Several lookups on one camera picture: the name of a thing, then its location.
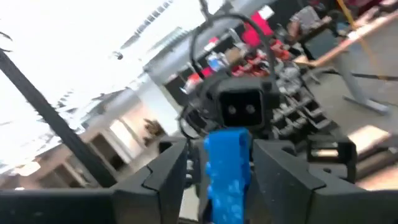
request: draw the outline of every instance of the table leg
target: table leg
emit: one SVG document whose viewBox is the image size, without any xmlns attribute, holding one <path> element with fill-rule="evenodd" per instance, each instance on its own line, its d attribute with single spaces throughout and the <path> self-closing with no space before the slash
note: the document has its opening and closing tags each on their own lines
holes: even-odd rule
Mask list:
<svg viewBox="0 0 398 224">
<path fill-rule="evenodd" d="M 348 52 L 343 52 L 342 54 L 339 54 L 339 56 L 337 56 L 333 60 L 333 63 L 335 64 L 338 73 L 343 78 L 349 92 L 353 96 L 352 98 L 344 96 L 344 99 L 352 103 L 364 106 L 368 109 L 374 110 L 380 114 L 387 114 L 389 112 L 388 106 L 371 100 L 368 96 L 366 96 L 362 88 L 359 86 L 358 82 L 355 80 L 355 77 L 352 76 L 348 62 Z"/>
<path fill-rule="evenodd" d="M 308 68 L 308 76 L 317 84 L 320 85 L 321 82 L 319 81 L 318 77 L 312 72 L 311 68 Z"/>
</svg>

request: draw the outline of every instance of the black pole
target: black pole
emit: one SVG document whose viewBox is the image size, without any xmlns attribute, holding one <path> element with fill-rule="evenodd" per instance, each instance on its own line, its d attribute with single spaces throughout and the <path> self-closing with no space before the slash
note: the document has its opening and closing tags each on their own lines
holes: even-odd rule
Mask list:
<svg viewBox="0 0 398 224">
<path fill-rule="evenodd" d="M 6 74 L 8 79 L 24 95 L 26 100 L 43 117 L 55 134 L 62 139 L 63 143 L 76 155 L 102 187 L 110 187 L 116 183 L 116 179 L 102 165 L 100 158 L 94 155 L 79 136 L 69 128 L 67 122 L 52 108 L 43 94 L 33 86 L 2 50 L 0 50 L 0 70 Z"/>
</svg>

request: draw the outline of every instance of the wooden table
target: wooden table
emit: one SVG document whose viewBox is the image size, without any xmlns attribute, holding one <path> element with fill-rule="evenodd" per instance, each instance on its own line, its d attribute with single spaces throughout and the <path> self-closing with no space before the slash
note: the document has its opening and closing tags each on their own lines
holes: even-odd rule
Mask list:
<svg viewBox="0 0 398 224">
<path fill-rule="evenodd" d="M 379 30 L 380 28 L 390 24 L 392 21 L 398 18 L 398 11 L 388 14 L 385 17 L 379 17 L 374 21 L 363 25 L 357 31 L 352 31 L 348 34 L 348 38 L 342 41 L 337 47 L 323 55 L 322 57 L 316 60 L 308 60 L 306 56 L 301 55 L 294 59 L 294 62 L 297 64 L 304 64 L 311 67 L 321 67 L 331 62 L 334 58 L 336 58 L 339 54 L 343 53 L 345 50 L 348 49 L 351 45 L 357 43 L 360 38 L 366 37 L 369 34 L 374 33 L 375 31 Z"/>
<path fill-rule="evenodd" d="M 294 62 L 301 65 L 317 68 L 332 62 L 337 72 L 343 78 L 352 98 L 344 96 L 345 100 L 348 100 L 357 105 L 363 106 L 367 109 L 374 110 L 380 114 L 388 114 L 389 107 L 370 99 L 361 87 L 358 85 L 355 77 L 351 73 L 350 64 L 348 57 L 348 48 L 359 42 L 363 37 L 379 30 L 380 28 L 390 24 L 398 18 L 398 11 L 390 13 L 384 17 L 379 17 L 366 25 L 363 25 L 356 31 L 352 31 L 348 34 L 348 38 L 342 41 L 337 47 L 321 56 L 317 60 L 308 60 L 306 56 L 302 55 L 297 57 Z"/>
</svg>

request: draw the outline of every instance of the blue plastic piece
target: blue plastic piece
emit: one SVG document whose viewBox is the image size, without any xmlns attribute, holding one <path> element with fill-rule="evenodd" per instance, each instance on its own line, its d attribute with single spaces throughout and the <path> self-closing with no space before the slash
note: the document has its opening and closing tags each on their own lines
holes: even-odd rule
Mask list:
<svg viewBox="0 0 398 224">
<path fill-rule="evenodd" d="M 250 183 L 247 129 L 226 129 L 210 133 L 205 139 L 210 176 L 208 197 L 213 206 L 213 223 L 243 224 L 245 187 Z"/>
</svg>

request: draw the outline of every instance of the black cable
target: black cable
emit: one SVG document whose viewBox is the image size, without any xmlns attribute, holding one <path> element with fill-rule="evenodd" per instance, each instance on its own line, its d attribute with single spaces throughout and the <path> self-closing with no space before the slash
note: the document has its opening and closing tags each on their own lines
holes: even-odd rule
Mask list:
<svg viewBox="0 0 398 224">
<path fill-rule="evenodd" d="M 187 141 L 189 141 L 189 140 L 195 140 L 195 139 L 198 139 L 198 138 L 199 138 L 199 137 L 192 137 L 191 135 L 189 135 L 189 134 L 184 130 L 184 127 L 182 126 L 182 119 L 184 119 L 185 114 L 186 114 L 186 112 L 187 112 L 187 110 L 188 110 L 188 107 L 189 107 L 189 105 L 184 106 L 183 109 L 182 109 L 182 111 L 181 111 L 181 113 L 180 113 L 180 116 L 178 117 L 178 128 L 180 129 L 181 134 L 182 134 L 184 137 L 186 137 Z"/>
<path fill-rule="evenodd" d="M 266 36 L 263 31 L 261 30 L 261 28 L 250 18 L 242 15 L 242 14 L 237 14 L 237 13 L 227 13 L 227 14 L 221 14 L 221 15 L 214 15 L 211 17 L 211 21 L 215 22 L 215 21 L 219 21 L 222 19 L 239 19 L 243 22 L 246 22 L 248 24 L 250 24 L 251 27 L 253 27 L 253 29 L 257 32 L 257 34 L 260 37 L 261 43 L 263 44 L 263 46 L 266 48 L 266 54 L 268 56 L 268 62 L 269 62 L 269 70 L 270 70 L 270 75 L 269 78 L 272 82 L 272 84 L 276 87 L 276 73 L 275 73 L 275 55 L 274 52 L 271 49 L 271 45 L 269 44 L 269 37 Z M 196 60 L 194 59 L 194 55 L 195 55 L 195 45 L 197 42 L 197 38 L 198 36 L 207 28 L 209 28 L 209 23 L 205 22 L 203 23 L 201 26 L 199 26 L 198 28 L 195 29 L 194 33 L 193 33 L 193 37 L 192 37 L 192 41 L 191 41 L 191 45 L 190 45 L 190 61 L 192 64 L 193 69 L 195 70 L 195 72 L 199 75 L 199 77 L 204 80 L 205 76 L 202 74 L 200 68 L 197 65 Z"/>
<path fill-rule="evenodd" d="M 211 14 L 209 12 L 209 7 L 207 5 L 206 0 L 199 0 L 200 6 L 201 6 L 201 12 L 204 15 L 205 19 L 208 21 L 211 17 Z"/>
</svg>

